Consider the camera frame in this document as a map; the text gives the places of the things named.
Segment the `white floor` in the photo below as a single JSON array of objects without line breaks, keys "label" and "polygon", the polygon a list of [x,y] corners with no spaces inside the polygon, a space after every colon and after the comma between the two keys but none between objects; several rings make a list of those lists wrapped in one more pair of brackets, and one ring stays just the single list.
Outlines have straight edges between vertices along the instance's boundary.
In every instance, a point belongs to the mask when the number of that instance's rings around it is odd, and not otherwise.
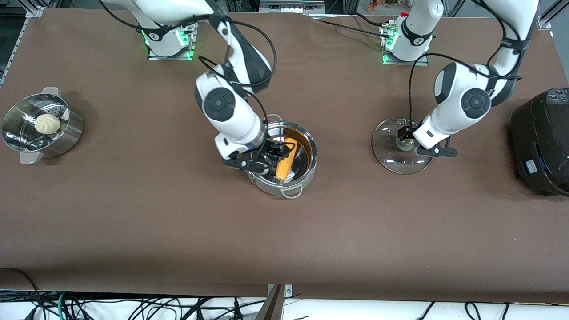
[{"label": "white floor", "polygon": [[[191,305],[197,299],[181,299],[183,305]],[[240,298],[240,304],[251,301],[259,301],[261,298]],[[95,320],[126,320],[133,310],[139,306],[138,302],[120,303],[89,303],[84,309]],[[298,300],[288,299],[284,307],[283,320],[298,320],[308,316],[306,320],[416,320],[424,312],[429,302],[402,302],[402,301],[347,301],[347,300]],[[233,307],[233,298],[215,298],[208,301],[204,306]],[[501,320],[504,311],[503,304],[477,303],[481,320]],[[24,319],[34,308],[29,302],[5,302],[0,303],[0,320]],[[250,315],[247,320],[254,319],[253,315],[261,308],[261,304],[245,307],[243,315]],[[180,310],[161,310],[153,319],[176,320],[180,318]],[[225,310],[204,310],[203,316],[211,320]],[[49,320],[59,320],[55,315],[48,313]],[[148,317],[139,316],[137,320]],[[37,311],[34,319],[43,319],[41,311]],[[432,307],[426,320],[468,320],[463,303],[437,302]],[[569,307],[565,306],[541,306],[541,305],[510,305],[506,315],[507,320],[567,320],[569,319]]]}]

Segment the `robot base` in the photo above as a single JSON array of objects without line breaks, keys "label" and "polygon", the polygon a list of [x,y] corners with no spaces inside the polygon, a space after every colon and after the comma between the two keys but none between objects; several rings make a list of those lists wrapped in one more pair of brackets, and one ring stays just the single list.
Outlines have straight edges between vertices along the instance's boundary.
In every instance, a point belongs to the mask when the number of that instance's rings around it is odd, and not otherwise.
[{"label": "robot base", "polygon": [[193,53],[194,53],[194,49],[195,49],[195,44],[191,45],[191,48],[188,47],[182,51],[180,51],[180,53],[178,53],[177,55],[171,56],[171,57],[162,57],[159,56],[157,54],[154,53],[154,51],[152,50],[148,50],[148,59],[149,60],[173,60],[173,61],[188,61],[188,60],[192,60],[193,59]]},{"label": "robot base", "polygon": [[[394,22],[394,20],[391,20],[389,24],[384,23],[383,26],[379,27],[380,34],[392,35],[393,30],[396,29],[394,27],[394,25],[392,24],[392,22]],[[387,43],[389,41],[392,41],[392,39],[381,38],[381,51],[382,51],[381,54],[382,54],[382,59],[383,59],[384,64],[413,65],[414,61],[403,61],[403,60],[395,57],[393,55],[393,53],[391,53],[391,51],[389,51],[387,49]],[[427,57],[422,57],[419,60],[419,62],[417,62],[417,65],[423,65],[423,66],[428,65]]]},{"label": "robot base", "polygon": [[178,54],[174,56],[164,57],[159,56],[154,53],[146,44],[146,48],[148,48],[148,59],[149,60],[170,60],[170,61],[188,61],[193,59],[194,51],[196,49],[196,41],[197,41],[197,27],[199,26],[198,23],[194,23],[191,26],[187,27],[187,34],[188,37],[188,46],[182,49]]}]

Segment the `metal bracket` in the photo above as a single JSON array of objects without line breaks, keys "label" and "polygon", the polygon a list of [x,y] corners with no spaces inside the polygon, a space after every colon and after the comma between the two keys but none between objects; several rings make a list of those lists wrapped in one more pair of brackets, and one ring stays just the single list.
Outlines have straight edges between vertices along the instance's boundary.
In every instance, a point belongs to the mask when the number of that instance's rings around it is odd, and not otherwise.
[{"label": "metal bracket", "polygon": [[539,30],[551,30],[551,23],[547,22],[545,25],[542,24],[541,17],[537,18],[537,28]]},{"label": "metal bracket", "polygon": [[[443,147],[440,143],[446,141],[445,146]],[[430,149],[425,149],[423,146],[419,146],[417,148],[417,153],[420,155],[430,155],[431,157],[447,157],[447,158],[454,158],[458,155],[458,151],[456,149],[450,148],[449,145],[451,143],[451,137],[448,137],[439,143],[437,143],[434,147]]]},{"label": "metal bracket", "polygon": [[[269,296],[271,294],[271,290],[273,289],[275,285],[268,285],[267,287],[267,296]],[[292,297],[292,285],[284,285],[284,297],[285,298],[290,298]]]},{"label": "metal bracket", "polygon": [[26,18],[30,19],[30,18],[41,17],[43,14],[44,7],[37,6],[36,9],[37,10],[34,10],[34,11],[28,11],[28,13],[26,13]]}]

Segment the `cable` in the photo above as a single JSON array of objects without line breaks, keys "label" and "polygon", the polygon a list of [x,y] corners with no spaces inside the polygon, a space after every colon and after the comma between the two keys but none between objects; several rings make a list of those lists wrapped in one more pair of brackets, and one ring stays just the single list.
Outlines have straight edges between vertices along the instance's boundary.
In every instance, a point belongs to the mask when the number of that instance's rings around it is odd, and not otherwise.
[{"label": "cable", "polygon": [[269,118],[267,117],[267,111],[265,110],[265,107],[263,106],[263,104],[261,103],[261,101],[259,100],[259,98],[252,92],[247,91],[247,94],[251,97],[253,97],[253,99],[255,99],[255,101],[257,102],[257,104],[259,104],[259,106],[261,107],[261,110],[263,111],[263,116],[265,117],[263,119],[263,123],[265,125],[269,124]]},{"label": "cable", "polygon": [[363,20],[365,20],[367,23],[371,24],[372,26],[381,27],[381,25],[382,25],[382,23],[377,23],[377,22],[371,21],[370,19],[368,19],[368,17],[364,16],[361,13],[352,12],[352,13],[349,13],[349,15],[356,15],[356,16],[362,18]]},{"label": "cable", "polygon": [[[472,314],[470,313],[470,310],[468,310],[468,306],[473,306],[474,307],[474,311],[476,312],[476,317],[474,318],[472,316]],[[504,308],[504,312],[502,313],[502,320],[506,319],[506,315],[508,313],[508,309],[510,308],[510,303],[506,302],[506,308]],[[482,318],[480,318],[480,312],[478,311],[478,307],[474,304],[474,302],[467,302],[464,304],[464,310],[466,311],[467,316],[470,317],[470,319],[472,320],[481,320]]]},{"label": "cable", "polygon": [[105,9],[105,11],[107,11],[108,14],[110,14],[111,17],[113,17],[116,21],[119,21],[120,23],[124,24],[125,26],[131,27],[134,30],[138,31],[142,31],[142,28],[140,26],[135,26],[134,24],[128,23],[127,21],[124,21],[123,19],[117,17],[116,15],[114,15],[114,13],[112,13],[109,8],[107,8],[107,6],[103,3],[102,0],[98,0],[99,4],[101,5],[101,7],[103,7],[103,9]]},{"label": "cable", "polygon": [[43,301],[42,298],[39,295],[39,288],[38,286],[35,284],[35,282],[32,280],[32,278],[30,278],[30,276],[28,276],[27,273],[25,273],[24,271],[20,270],[20,269],[15,269],[15,268],[0,268],[1,270],[6,270],[6,271],[12,271],[12,272],[16,272],[21,274],[22,276],[24,276],[24,278],[26,278],[26,280],[32,285],[32,288],[34,288],[35,294],[38,297],[38,303],[40,305],[40,307],[42,308],[43,311],[43,319],[47,320],[47,315],[46,315],[46,307],[43,305]]},{"label": "cable", "polygon": [[376,32],[365,31],[365,30],[358,29],[358,28],[348,27],[348,26],[345,26],[345,25],[343,25],[343,24],[337,24],[337,23],[328,22],[328,21],[323,21],[323,20],[318,20],[318,21],[320,21],[320,22],[322,22],[322,23],[326,23],[326,24],[331,24],[331,25],[336,26],[336,27],[342,27],[342,28],[346,28],[346,29],[350,29],[350,30],[354,30],[354,31],[358,31],[358,32],[363,32],[364,34],[377,35],[377,36],[379,36],[379,37],[381,37],[381,38],[389,38],[389,36],[388,36],[388,35],[385,35],[385,34],[379,34],[379,33],[376,33]]},{"label": "cable", "polygon": [[201,305],[208,302],[209,300],[211,300],[211,297],[206,297],[197,300],[197,303],[193,305],[191,308],[189,308],[188,312],[186,312],[185,315],[183,315],[180,318],[180,320],[187,320],[194,312],[196,312],[196,309],[198,309]]},{"label": "cable", "polygon": [[424,320],[427,317],[428,312],[431,311],[431,308],[434,305],[435,305],[435,301],[432,301],[431,304],[429,304],[429,306],[423,312],[423,315],[420,318],[418,318],[417,320]]},{"label": "cable", "polygon": [[[172,298],[172,299],[166,301],[165,303],[160,304],[159,306],[154,306],[154,307],[150,308],[150,309],[149,309],[149,316],[148,316],[148,318],[146,318],[146,320],[151,319],[151,318],[152,318],[160,309],[162,309],[162,308],[173,310],[174,313],[176,313],[176,310],[174,310],[174,309],[172,309],[172,308],[170,308],[170,307],[167,307],[168,303],[170,303],[170,302],[172,302],[172,301],[174,301],[174,300],[176,300],[176,298]],[[156,311],[154,311],[152,314],[150,314],[150,310],[153,310],[153,309],[156,309]]]},{"label": "cable", "polygon": [[59,295],[59,299],[57,300],[57,313],[59,314],[59,320],[65,320],[63,319],[63,312],[61,310],[61,304],[63,303],[63,294],[65,294],[65,292],[62,292]]},{"label": "cable", "polygon": [[500,21],[500,23],[505,23],[506,25],[508,25],[508,27],[510,27],[510,29],[512,29],[512,31],[514,32],[514,34],[516,35],[517,40],[521,40],[522,38],[519,36],[518,31],[516,30],[516,28],[514,28],[514,26],[512,26],[511,23],[509,23],[507,20],[498,17],[498,15],[494,12],[494,10],[490,9],[485,3],[482,3],[478,0],[471,0],[472,2],[474,2],[475,4],[481,6],[482,8],[486,9],[488,12],[490,12],[498,21]]},{"label": "cable", "polygon": [[241,305],[239,308],[233,308],[233,309],[231,309],[231,310],[228,310],[228,311],[222,313],[221,315],[219,315],[217,318],[214,318],[213,320],[219,320],[219,319],[223,318],[223,316],[225,316],[226,314],[231,313],[231,312],[234,312],[234,311],[237,310],[237,309],[240,309],[240,308],[243,308],[243,307],[252,306],[252,305],[256,305],[256,304],[259,304],[259,303],[263,303],[264,301],[265,301],[265,300],[246,303],[246,304],[244,304],[244,305]]}]

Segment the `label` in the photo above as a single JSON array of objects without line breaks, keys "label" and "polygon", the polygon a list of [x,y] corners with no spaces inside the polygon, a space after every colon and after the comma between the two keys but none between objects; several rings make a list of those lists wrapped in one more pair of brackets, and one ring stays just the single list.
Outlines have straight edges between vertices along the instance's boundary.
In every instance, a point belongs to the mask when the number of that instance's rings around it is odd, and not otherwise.
[{"label": "label", "polygon": [[535,161],[533,159],[526,161],[526,170],[530,175],[537,172],[537,167],[535,166]]}]

